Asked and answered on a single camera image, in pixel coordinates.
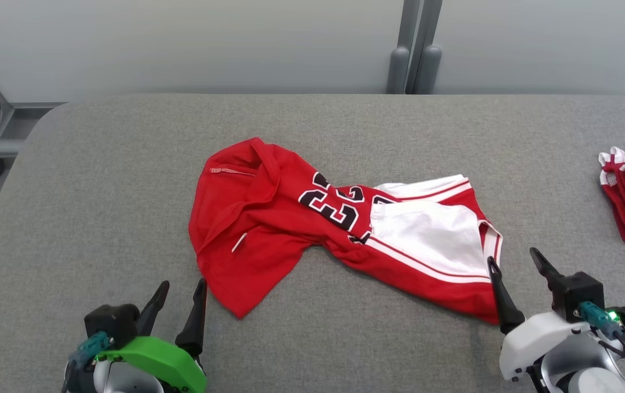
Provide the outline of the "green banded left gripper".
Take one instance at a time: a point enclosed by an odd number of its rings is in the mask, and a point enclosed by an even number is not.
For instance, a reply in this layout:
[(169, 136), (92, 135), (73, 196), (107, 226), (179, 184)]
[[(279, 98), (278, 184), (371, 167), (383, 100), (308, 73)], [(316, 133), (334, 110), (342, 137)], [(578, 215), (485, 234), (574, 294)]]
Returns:
[(173, 388), (179, 392), (205, 392), (206, 375), (196, 361), (203, 352), (204, 329), (208, 286), (204, 278), (199, 279), (193, 293), (193, 307), (187, 323), (175, 338), (175, 345), (152, 334), (153, 324), (162, 310), (168, 291), (169, 281), (162, 281), (150, 301), (140, 312), (136, 321), (138, 337), (117, 350), (105, 350), (95, 356), (111, 366), (115, 362), (125, 362), (148, 376), (169, 385), (165, 392)]

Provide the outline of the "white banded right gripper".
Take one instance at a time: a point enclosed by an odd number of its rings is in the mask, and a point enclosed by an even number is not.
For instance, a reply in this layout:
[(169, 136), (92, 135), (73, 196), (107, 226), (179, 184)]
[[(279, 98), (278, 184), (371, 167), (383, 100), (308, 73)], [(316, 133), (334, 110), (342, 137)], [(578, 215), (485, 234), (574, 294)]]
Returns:
[[(529, 249), (537, 271), (556, 298), (562, 274), (537, 248)], [(525, 320), (503, 284), (494, 257), (487, 259), (499, 329), (506, 335), (499, 367), (506, 380), (534, 383), (625, 383), (618, 366), (625, 360), (625, 306), (584, 305), (585, 318), (568, 323), (554, 312)]]

